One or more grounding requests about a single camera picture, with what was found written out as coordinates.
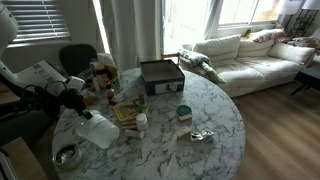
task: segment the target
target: cardboard box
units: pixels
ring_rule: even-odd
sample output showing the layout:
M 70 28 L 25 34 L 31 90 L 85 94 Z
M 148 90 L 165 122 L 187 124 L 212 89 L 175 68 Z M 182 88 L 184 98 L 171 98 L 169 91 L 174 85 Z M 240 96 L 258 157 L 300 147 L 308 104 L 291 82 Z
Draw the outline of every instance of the cardboard box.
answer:
M 183 91 L 185 76 L 172 60 L 141 62 L 141 75 L 148 96 Z

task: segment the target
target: window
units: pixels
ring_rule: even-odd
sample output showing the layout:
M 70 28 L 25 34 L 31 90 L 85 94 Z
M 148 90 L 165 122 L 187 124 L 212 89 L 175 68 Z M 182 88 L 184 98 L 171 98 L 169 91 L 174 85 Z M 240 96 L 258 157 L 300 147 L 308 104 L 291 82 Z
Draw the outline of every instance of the window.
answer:
M 280 0 L 224 0 L 219 24 L 277 21 L 279 6 Z
M 199 40 L 205 28 L 211 0 L 166 0 L 164 53 L 177 52 L 181 44 Z
M 70 38 L 56 0 L 3 0 L 2 2 L 19 25 L 14 44 Z
M 164 53 L 175 53 L 182 45 L 203 38 L 212 3 L 222 0 L 164 0 Z M 219 25 L 242 25 L 278 20 L 281 0 L 223 0 Z M 217 20 L 210 19 L 218 27 Z

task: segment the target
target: small container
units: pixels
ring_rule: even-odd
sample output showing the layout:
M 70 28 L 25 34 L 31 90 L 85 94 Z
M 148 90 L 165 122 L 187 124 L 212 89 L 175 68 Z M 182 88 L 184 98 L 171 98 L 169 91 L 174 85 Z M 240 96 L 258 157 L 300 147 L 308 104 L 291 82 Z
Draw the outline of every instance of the small container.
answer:
M 97 78 L 92 78 L 93 86 L 96 92 L 100 92 L 100 85 Z
M 146 114 L 138 114 L 136 116 L 136 123 L 138 131 L 146 131 L 148 129 L 148 120 Z
M 71 171 L 82 161 L 82 153 L 76 144 L 66 145 L 53 157 L 54 164 L 62 171 Z
M 92 75 L 95 77 L 96 76 L 96 67 L 99 65 L 98 59 L 97 58 L 91 58 L 90 59 L 90 69 L 92 72 Z
M 108 76 L 106 74 L 106 69 L 104 65 L 100 64 L 96 66 L 96 77 L 98 79 L 100 88 L 106 88 L 106 84 L 104 81 L 108 78 Z
M 107 88 L 108 103 L 110 105 L 115 105 L 116 102 L 114 101 L 114 96 L 115 96 L 114 89 L 112 89 L 109 79 L 105 79 L 104 82 L 105 82 L 106 88 Z

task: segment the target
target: round table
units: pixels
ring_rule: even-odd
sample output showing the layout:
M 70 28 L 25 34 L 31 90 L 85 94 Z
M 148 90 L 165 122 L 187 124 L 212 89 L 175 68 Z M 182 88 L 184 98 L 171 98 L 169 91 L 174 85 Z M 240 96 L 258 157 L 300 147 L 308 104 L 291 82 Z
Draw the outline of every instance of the round table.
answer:
M 233 101 L 218 86 L 196 74 L 183 71 L 184 90 L 146 96 L 152 111 L 144 139 L 127 137 L 121 131 L 119 139 L 108 149 L 101 149 L 74 132 L 78 114 L 66 109 L 58 121 L 52 142 L 56 154 L 64 145 L 76 143 L 83 161 L 72 171 L 62 172 L 61 179 L 231 179 L 245 147 L 242 117 Z M 139 68 L 121 73 L 119 101 L 128 101 L 145 92 Z M 187 105 L 192 109 L 192 132 L 212 130 L 215 134 L 203 141 L 189 138 L 177 141 L 177 132 L 184 123 L 178 120 L 176 109 Z M 120 127 L 113 109 L 102 93 L 90 110 L 100 111 Z

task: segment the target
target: green lid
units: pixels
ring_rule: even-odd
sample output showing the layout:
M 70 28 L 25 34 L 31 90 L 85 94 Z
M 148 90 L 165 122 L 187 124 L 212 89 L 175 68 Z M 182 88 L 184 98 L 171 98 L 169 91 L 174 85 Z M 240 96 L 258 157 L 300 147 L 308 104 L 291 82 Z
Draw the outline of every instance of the green lid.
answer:
M 189 106 L 181 105 L 181 106 L 179 106 L 177 108 L 177 113 L 180 116 L 185 116 L 185 115 L 188 115 L 188 114 L 192 114 L 192 111 L 191 111 L 191 108 Z

